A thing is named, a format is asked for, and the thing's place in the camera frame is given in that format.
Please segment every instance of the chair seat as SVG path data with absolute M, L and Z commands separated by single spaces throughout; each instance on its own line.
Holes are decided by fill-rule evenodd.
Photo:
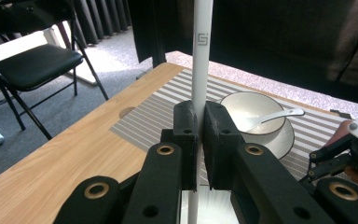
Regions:
M 82 62 L 81 54 L 46 44 L 0 61 L 0 74 L 15 89 L 31 91 Z

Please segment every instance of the vertical white rod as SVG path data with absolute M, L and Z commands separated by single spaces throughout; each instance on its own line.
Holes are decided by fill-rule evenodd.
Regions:
M 213 0 L 195 0 L 194 3 L 194 36 L 193 36 L 193 82 L 191 101 L 197 115 L 199 135 L 202 137 L 206 88 L 208 79 L 209 50 L 211 43 Z M 197 187 L 200 185 L 200 163 L 202 155 L 201 139 L 198 142 Z M 188 224 L 197 223 L 199 195 L 188 194 Z

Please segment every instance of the black chair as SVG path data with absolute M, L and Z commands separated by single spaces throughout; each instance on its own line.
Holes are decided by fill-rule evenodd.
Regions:
M 76 14 L 72 1 L 69 0 L 0 0 L 0 35 L 16 34 L 27 35 L 51 27 L 56 23 L 68 21 L 71 27 L 71 48 L 64 49 L 50 44 L 28 49 L 0 61 L 0 89 L 5 95 L 10 108 L 16 116 L 22 130 L 25 130 L 21 121 L 21 115 L 28 114 L 47 139 L 51 135 L 37 119 L 32 109 L 45 102 L 58 92 L 68 88 L 72 84 L 76 90 L 76 67 L 86 60 L 91 73 L 101 89 L 105 100 L 108 100 L 106 92 L 95 73 L 85 50 L 77 43 L 75 36 Z M 76 44 L 81 54 L 76 51 Z M 73 70 L 73 82 L 51 94 L 36 105 L 28 106 L 20 98 L 19 91 L 33 91 L 49 83 L 53 79 Z M 24 109 L 22 113 L 16 110 L 8 94 L 17 100 Z

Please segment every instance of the wooden table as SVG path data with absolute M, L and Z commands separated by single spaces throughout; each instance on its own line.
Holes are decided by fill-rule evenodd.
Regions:
M 51 223 L 83 180 L 118 182 L 140 171 L 145 152 L 109 129 L 184 67 L 164 63 L 0 175 L 0 223 Z

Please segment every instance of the spoon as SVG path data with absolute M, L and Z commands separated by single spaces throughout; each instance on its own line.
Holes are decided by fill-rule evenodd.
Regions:
M 286 109 L 282 111 L 278 111 L 272 114 L 267 114 L 258 118 L 247 118 L 245 122 L 238 122 L 236 126 L 240 132 L 246 133 L 258 125 L 267 122 L 272 119 L 278 119 L 281 117 L 289 117 L 289 116 L 302 116 L 305 112 L 302 109 Z

